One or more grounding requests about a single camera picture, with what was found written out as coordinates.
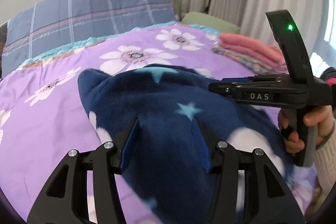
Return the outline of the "cream knit sleeve forearm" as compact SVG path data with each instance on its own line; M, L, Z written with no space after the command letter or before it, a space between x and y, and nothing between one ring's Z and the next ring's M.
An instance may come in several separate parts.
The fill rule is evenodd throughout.
M318 146L314 163L317 170L318 182L324 195L328 195L335 184L335 121L333 130Z

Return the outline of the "right hand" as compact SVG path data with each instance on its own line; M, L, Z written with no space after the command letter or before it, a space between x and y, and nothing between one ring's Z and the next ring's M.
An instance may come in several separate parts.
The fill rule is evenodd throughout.
M303 117L303 122L307 127L318 127L316 145L321 145L334 130L333 109L329 106L318 107ZM304 142L299 138L296 131L289 134L285 139L285 148L288 153L295 154L305 148Z

